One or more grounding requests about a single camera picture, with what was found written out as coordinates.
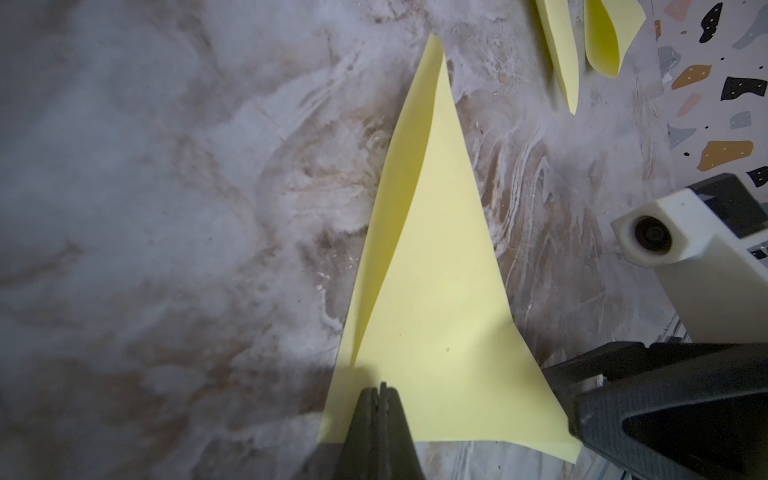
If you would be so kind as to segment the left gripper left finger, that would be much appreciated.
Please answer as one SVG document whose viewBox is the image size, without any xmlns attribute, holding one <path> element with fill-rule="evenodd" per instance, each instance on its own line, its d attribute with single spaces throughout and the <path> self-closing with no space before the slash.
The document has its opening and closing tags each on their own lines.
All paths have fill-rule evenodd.
<svg viewBox="0 0 768 480">
<path fill-rule="evenodd" d="M 333 479 L 378 478 L 378 403 L 376 388 L 360 393 Z"/>
</svg>

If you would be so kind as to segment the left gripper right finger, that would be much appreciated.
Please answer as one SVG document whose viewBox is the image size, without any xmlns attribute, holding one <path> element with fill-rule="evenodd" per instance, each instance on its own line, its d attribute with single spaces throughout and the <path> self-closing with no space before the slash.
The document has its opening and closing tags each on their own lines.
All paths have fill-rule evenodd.
<svg viewBox="0 0 768 480">
<path fill-rule="evenodd" d="M 400 395 L 386 383 L 380 385 L 378 396 L 377 478 L 423 478 Z"/>
</svg>

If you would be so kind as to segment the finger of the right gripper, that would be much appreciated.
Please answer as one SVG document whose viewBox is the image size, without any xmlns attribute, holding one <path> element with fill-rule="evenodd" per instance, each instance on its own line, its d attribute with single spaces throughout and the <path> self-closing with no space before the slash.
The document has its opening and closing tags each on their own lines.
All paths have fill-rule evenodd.
<svg viewBox="0 0 768 480">
<path fill-rule="evenodd" d="M 570 434 L 636 479 L 767 476 L 764 343 L 611 342 L 543 374 Z"/>
</svg>

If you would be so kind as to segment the yellow square paper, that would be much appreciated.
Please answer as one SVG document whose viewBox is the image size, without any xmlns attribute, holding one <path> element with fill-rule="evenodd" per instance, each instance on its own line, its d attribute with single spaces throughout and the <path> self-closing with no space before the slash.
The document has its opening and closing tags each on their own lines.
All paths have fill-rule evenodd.
<svg viewBox="0 0 768 480">
<path fill-rule="evenodd" d="M 580 454 L 513 321 L 436 36 L 388 147 L 319 441 L 342 442 L 358 395 L 380 383 L 418 442 Z"/>
<path fill-rule="evenodd" d="M 579 100 L 579 58 L 567 0 L 536 0 L 548 52 L 568 110 Z"/>
<path fill-rule="evenodd" d="M 646 14 L 636 0 L 586 0 L 584 7 L 587 60 L 598 73 L 617 78 Z"/>
</svg>

